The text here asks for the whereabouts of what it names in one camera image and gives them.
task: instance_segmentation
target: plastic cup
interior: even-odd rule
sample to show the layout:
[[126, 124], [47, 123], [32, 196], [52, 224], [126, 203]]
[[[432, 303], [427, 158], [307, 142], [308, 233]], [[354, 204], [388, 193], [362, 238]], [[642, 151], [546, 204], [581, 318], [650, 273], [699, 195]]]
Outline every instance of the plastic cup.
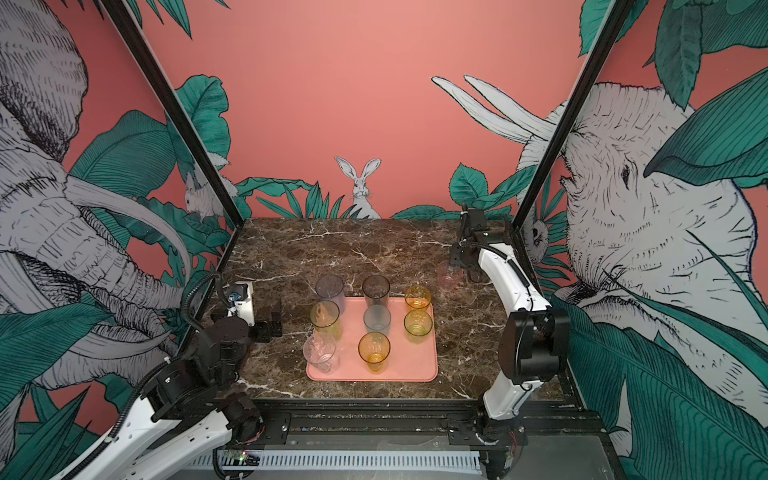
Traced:
[[432, 303], [432, 292], [422, 285], [406, 288], [406, 305], [408, 310], [425, 309]]
[[383, 275], [371, 275], [362, 282], [362, 295], [366, 305], [383, 305], [389, 303], [389, 280]]
[[421, 343], [427, 339], [432, 331], [432, 317], [426, 310], [411, 310], [403, 320], [406, 326], [406, 335], [411, 343]]
[[303, 351], [304, 359], [320, 372], [328, 373], [339, 365], [336, 340], [328, 333], [314, 332], [304, 342]]
[[389, 339], [381, 332], [366, 333], [357, 344], [357, 353], [373, 372], [381, 372], [389, 357]]
[[316, 332], [329, 333], [334, 339], [341, 338], [341, 322], [339, 321], [339, 306], [330, 300], [315, 303], [310, 310], [310, 322]]
[[392, 314], [383, 305], [371, 305], [362, 315], [362, 321], [366, 324], [368, 333], [381, 332], [384, 335], [389, 335]]
[[330, 300], [339, 306], [339, 314], [344, 313], [344, 280], [340, 276], [325, 275], [315, 283], [315, 293], [321, 300]]

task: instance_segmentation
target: black metal frame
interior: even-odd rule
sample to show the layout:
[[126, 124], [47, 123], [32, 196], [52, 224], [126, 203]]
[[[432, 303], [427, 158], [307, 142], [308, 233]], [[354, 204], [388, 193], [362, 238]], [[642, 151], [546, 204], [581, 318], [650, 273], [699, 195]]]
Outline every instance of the black metal frame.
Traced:
[[554, 128], [552, 139], [549, 141], [541, 163], [536, 169], [531, 186], [528, 187], [523, 203], [515, 215], [515, 220], [512, 222], [513, 230], [520, 230], [525, 218], [531, 212], [531, 208], [533, 208], [536, 202], [536, 197], [538, 197], [539, 192], [543, 188], [549, 171], [552, 170], [555, 161], [560, 157], [565, 139], [571, 133], [574, 122], [579, 112], [581, 112], [581, 107], [584, 106], [592, 85], [598, 79], [600, 70], [603, 68], [603, 64], [606, 58], [608, 58], [608, 53], [613, 48], [614, 42], [616, 42], [624, 21], [629, 16], [633, 4], [634, 0], [614, 0], [613, 8], [608, 13], [603, 28], [595, 40], [594, 47], [584, 63], [584, 68], [581, 70], [578, 80], [576, 80], [576, 86], [571, 94], [571, 98], [563, 110], [563, 115], [557, 127]]
[[122, 0], [101, 0], [101, 2], [154, 90], [154, 93], [157, 95], [157, 98], [160, 100], [160, 103], [162, 103], [170, 121], [173, 122], [182, 140], [187, 144], [192, 157], [214, 189], [216, 196], [224, 207], [224, 211], [227, 212], [230, 220], [234, 223], [235, 230], [242, 227], [245, 220], [241, 217], [237, 206], [235, 206], [232, 198], [221, 183], [216, 168], [208, 160], [205, 145], [203, 145], [200, 137], [197, 136], [190, 118], [178, 101], [176, 92], [170, 86], [162, 68], [157, 63], [157, 59], [147, 46], [147, 42], [144, 41], [144, 36], [141, 34], [139, 27], [136, 26], [132, 14], [128, 11]]

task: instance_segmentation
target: black cable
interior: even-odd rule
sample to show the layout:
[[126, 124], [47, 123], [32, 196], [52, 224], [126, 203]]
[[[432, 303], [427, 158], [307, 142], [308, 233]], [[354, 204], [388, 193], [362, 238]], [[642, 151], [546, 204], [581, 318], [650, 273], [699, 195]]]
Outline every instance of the black cable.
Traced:
[[249, 477], [250, 474], [255, 472], [255, 470], [251, 470], [246, 475], [243, 475], [242, 472], [239, 472], [235, 475], [226, 473], [224, 470], [221, 469], [221, 465], [219, 465], [219, 449], [214, 449], [211, 452], [211, 455], [213, 456], [213, 461], [214, 461], [214, 473], [221, 480], [230, 480], [231, 478], [246, 478], [246, 477]]

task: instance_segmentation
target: brown marble surface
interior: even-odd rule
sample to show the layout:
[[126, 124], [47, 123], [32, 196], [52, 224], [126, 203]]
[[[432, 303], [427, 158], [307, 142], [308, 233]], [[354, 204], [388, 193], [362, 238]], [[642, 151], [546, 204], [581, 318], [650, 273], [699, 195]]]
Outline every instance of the brown marble surface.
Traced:
[[[322, 399], [477, 399], [498, 374], [498, 340], [505, 311], [489, 284], [465, 280], [442, 295], [437, 266], [447, 260], [458, 222], [427, 220], [248, 220], [224, 275], [224, 284], [253, 281], [254, 308], [266, 318], [283, 300], [283, 337], [256, 344], [235, 390], [257, 397]], [[306, 375], [302, 345], [311, 333], [308, 314], [317, 301], [314, 284], [327, 273], [341, 276], [347, 296], [362, 296], [362, 281], [385, 275], [392, 296], [411, 284], [435, 295], [438, 375], [431, 382], [316, 382]], [[204, 319], [223, 312], [209, 300]], [[533, 399], [563, 398], [557, 377]]]

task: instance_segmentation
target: gray cup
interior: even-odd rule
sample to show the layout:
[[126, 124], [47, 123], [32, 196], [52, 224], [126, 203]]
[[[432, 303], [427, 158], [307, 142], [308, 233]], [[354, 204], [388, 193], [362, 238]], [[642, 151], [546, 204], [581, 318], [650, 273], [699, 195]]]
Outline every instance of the gray cup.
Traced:
[[383, 305], [371, 305], [362, 315], [362, 321], [366, 324], [366, 331], [381, 332], [389, 336], [389, 326], [392, 325], [392, 314]]

